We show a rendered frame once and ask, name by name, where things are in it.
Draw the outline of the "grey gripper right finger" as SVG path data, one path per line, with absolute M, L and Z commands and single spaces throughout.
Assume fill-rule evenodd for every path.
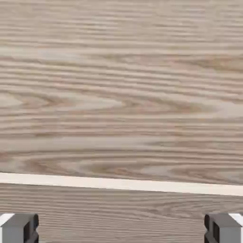
M 243 243 L 243 212 L 205 214 L 204 243 Z

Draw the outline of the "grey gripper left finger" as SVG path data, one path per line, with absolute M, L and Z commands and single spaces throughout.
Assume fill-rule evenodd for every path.
M 0 213 L 0 243 L 39 243 L 38 214 Z

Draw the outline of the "light wood cabinet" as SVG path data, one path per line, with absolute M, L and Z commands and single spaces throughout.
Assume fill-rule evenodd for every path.
M 0 0 L 0 183 L 243 196 L 243 0 Z

